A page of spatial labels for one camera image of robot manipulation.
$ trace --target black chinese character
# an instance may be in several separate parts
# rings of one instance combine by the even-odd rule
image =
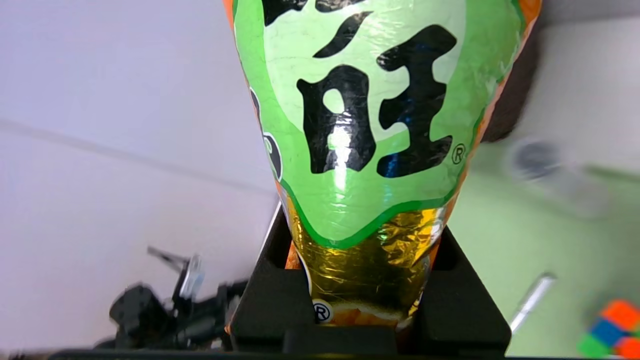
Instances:
[[[409,130],[409,148],[389,154],[378,162],[384,177],[401,177],[442,163],[451,148],[452,137],[432,141],[431,121],[444,102],[447,85],[433,79],[433,62],[456,45],[456,38],[439,25],[424,28],[407,42],[384,52],[378,65],[394,71],[406,67],[409,86],[395,99],[384,100],[380,124],[388,129],[402,122]]]
[[[342,22],[338,31],[336,31],[333,36],[333,39],[329,41],[329,44],[326,44],[322,49],[320,49],[314,57],[328,58],[344,50],[344,48],[353,40],[353,37],[356,36],[356,33],[360,29],[360,25],[362,25],[364,19],[366,19],[370,14],[371,12],[361,12],[348,17]]]
[[[271,25],[276,19],[289,10],[300,11],[307,4],[307,0],[262,0],[264,25]]]
[[[342,113],[334,113],[324,105],[324,94],[332,89],[338,90],[342,96]],[[312,84],[298,80],[298,90],[303,97],[303,129],[311,157],[311,173],[333,170],[339,163],[352,170],[362,170],[376,150],[369,125],[367,74],[354,67],[340,65],[320,82]],[[330,148],[329,135],[332,133],[347,139],[349,151],[345,154],[346,159],[338,159],[335,149]]]
[[[316,0],[316,10],[321,13],[334,12],[365,0]]]

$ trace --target green table surface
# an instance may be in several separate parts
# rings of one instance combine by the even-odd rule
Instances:
[[[613,299],[640,306],[640,183],[598,175],[604,218],[558,209],[503,171],[505,145],[481,145],[449,222],[508,322],[544,272],[557,281],[513,335],[510,356],[577,357],[577,344]]]

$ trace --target green label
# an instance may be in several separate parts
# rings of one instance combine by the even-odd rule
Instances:
[[[325,247],[446,204],[521,41],[512,0],[238,0],[276,178]]]

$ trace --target blurry object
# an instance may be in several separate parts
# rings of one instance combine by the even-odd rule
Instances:
[[[578,350],[593,359],[640,359],[640,309],[624,300],[612,301]]]
[[[140,283],[130,286],[114,301],[109,317],[118,324],[115,338],[96,348],[200,349],[230,347],[225,325],[244,293],[246,281],[218,287],[215,297],[195,302],[204,278],[200,257],[183,258],[149,247],[148,253],[163,260],[180,276],[170,309],[153,290]]]
[[[578,217],[603,215],[609,196],[604,186],[563,162],[560,148],[546,140],[515,140],[506,154],[511,177],[534,193]]]
[[[538,305],[540,300],[542,300],[555,281],[556,277],[548,273],[542,274],[538,278],[536,283],[531,287],[531,290],[529,290],[525,298],[522,300],[522,304],[518,308],[516,315],[513,317],[513,320],[509,325],[513,334],[520,328],[520,326],[522,326],[529,314],[531,314],[533,309]]]
[[[482,137],[483,142],[506,138],[518,124],[540,62],[540,43],[540,27],[534,26],[520,57],[513,63],[509,80],[495,104],[491,121]]]

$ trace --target registered trademark symbol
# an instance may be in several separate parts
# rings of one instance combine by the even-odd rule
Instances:
[[[467,152],[467,148],[464,144],[459,143],[456,145],[455,149],[453,149],[453,153],[451,154],[451,158],[455,165],[462,162],[462,159],[465,158],[465,153]]]
[[[319,323],[328,323],[333,319],[331,305],[323,300],[314,299],[314,310]]]

